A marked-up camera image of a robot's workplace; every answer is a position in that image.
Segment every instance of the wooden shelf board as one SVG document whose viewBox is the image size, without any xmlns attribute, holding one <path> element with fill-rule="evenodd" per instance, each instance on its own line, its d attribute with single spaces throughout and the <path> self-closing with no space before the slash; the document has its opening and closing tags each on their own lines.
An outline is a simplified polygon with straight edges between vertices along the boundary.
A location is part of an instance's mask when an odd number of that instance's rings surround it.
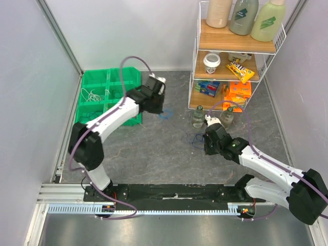
<svg viewBox="0 0 328 246">
<path fill-rule="evenodd" d="M 196 109 L 198 105 L 202 105 L 205 110 L 209 110 L 218 101 L 223 100 L 222 86 L 219 87 L 215 97 L 210 97 L 198 91 L 195 91 L 196 84 L 197 83 L 194 82 L 194 86 L 192 88 L 190 104 L 189 104 L 190 108 Z M 222 104 L 218 105 L 214 110 L 223 110 Z"/>
<path fill-rule="evenodd" d="M 229 30 L 229 23 L 224 28 L 213 28 L 206 24 L 205 19 L 201 19 L 199 49 L 242 53 L 276 53 L 273 41 L 260 42 L 250 35 L 237 35 Z"/>
<path fill-rule="evenodd" d="M 220 53 L 220 66 L 216 68 L 213 74 L 207 73 L 203 60 L 208 53 L 208 51 L 198 51 L 194 79 L 217 79 L 238 81 L 238 78 L 226 67 L 226 65 L 230 63 L 228 59 L 228 53 Z M 244 61 L 242 65 L 255 72 L 255 75 L 251 78 L 251 82 L 259 82 L 260 78 L 256 67 L 255 55 L 252 55 L 252 59 Z"/>
</svg>

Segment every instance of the bottle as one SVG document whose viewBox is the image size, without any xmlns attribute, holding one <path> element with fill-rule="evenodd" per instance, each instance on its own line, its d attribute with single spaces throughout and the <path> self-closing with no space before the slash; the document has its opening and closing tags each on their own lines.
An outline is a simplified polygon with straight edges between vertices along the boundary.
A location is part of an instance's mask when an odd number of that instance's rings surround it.
<svg viewBox="0 0 328 246">
<path fill-rule="evenodd" d="M 230 31 L 238 35 L 248 35 L 254 25 L 258 11 L 258 0 L 238 0 L 230 22 Z"/>
<path fill-rule="evenodd" d="M 260 10 L 251 36 L 261 42 L 270 42 L 277 34 L 286 13 L 285 0 L 270 0 Z"/>
<path fill-rule="evenodd" d="M 227 130 L 232 124 L 232 121 L 234 119 L 233 114 L 234 109 L 232 107 L 228 107 L 227 110 L 223 111 L 220 114 L 220 121 L 221 125 Z"/>
<path fill-rule="evenodd" d="M 197 106 L 197 109 L 193 112 L 191 118 L 191 124 L 194 128 L 201 128 L 205 120 L 205 113 L 201 105 Z"/>
<path fill-rule="evenodd" d="M 206 24 L 214 28 L 223 28 L 228 23 L 232 0 L 210 0 Z"/>
</svg>

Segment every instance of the green crate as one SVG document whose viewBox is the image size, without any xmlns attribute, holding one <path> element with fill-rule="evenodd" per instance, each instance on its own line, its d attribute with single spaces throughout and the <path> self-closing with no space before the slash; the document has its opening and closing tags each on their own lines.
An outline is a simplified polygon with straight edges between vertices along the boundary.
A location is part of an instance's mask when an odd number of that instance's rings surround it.
<svg viewBox="0 0 328 246">
<path fill-rule="evenodd" d="M 123 68 L 123 80 L 126 90 L 141 85 L 140 71 L 134 67 Z M 86 101 L 88 92 L 104 97 L 101 101 Z M 119 79 L 119 69 L 88 70 L 84 73 L 80 96 L 75 115 L 75 122 L 86 122 L 95 119 L 102 113 L 115 106 L 123 96 L 123 89 Z M 123 126 L 134 126 L 142 123 L 142 114 L 127 120 Z"/>
</svg>

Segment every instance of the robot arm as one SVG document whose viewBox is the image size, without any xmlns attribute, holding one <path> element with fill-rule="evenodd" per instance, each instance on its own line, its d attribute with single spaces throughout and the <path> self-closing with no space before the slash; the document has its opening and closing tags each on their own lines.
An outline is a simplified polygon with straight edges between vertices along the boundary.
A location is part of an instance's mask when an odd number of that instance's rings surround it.
<svg viewBox="0 0 328 246">
<path fill-rule="evenodd" d="M 155 77 L 154 74 L 151 74 L 145 85 L 127 92 L 124 104 L 122 104 L 122 98 L 114 107 L 98 118 L 85 125 L 79 122 L 74 124 L 68 148 L 70 154 L 82 134 L 96 125 L 78 146 L 73 158 L 86 170 L 100 190 L 103 191 L 113 184 L 102 164 L 104 159 L 103 142 L 115 129 L 140 112 L 162 113 L 165 82 L 165 78 Z"/>
<path fill-rule="evenodd" d="M 296 218 L 306 224 L 313 224 L 316 221 L 327 207 L 327 203 L 292 173 L 303 177 L 328 197 L 328 190 L 318 172 L 312 169 L 304 172 L 287 166 L 255 148 L 259 153 L 258 156 L 248 141 L 240 137 L 233 139 L 220 124 L 219 119 L 207 116 L 206 122 L 208 124 L 204 134 L 206 154 L 220 154 L 225 159 L 251 168 L 274 182 L 265 182 L 252 175 L 245 175 L 236 186 L 241 187 L 253 198 L 271 201 L 289 209 Z M 262 156 L 273 160 L 290 172 L 283 171 L 261 158 Z"/>
</svg>

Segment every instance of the yellow snack bag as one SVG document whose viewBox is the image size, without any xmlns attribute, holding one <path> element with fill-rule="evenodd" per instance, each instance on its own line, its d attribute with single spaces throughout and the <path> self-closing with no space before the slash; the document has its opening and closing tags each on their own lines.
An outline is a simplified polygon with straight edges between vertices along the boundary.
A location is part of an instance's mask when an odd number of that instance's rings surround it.
<svg viewBox="0 0 328 246">
<path fill-rule="evenodd" d="M 237 76 L 237 78 L 243 83 L 245 84 L 248 80 L 250 80 L 253 76 L 254 76 L 254 72 L 243 67 L 241 64 L 239 64 L 240 60 L 233 60 L 232 62 L 230 62 L 227 65 L 227 68 L 229 68 L 229 70 Z"/>
</svg>

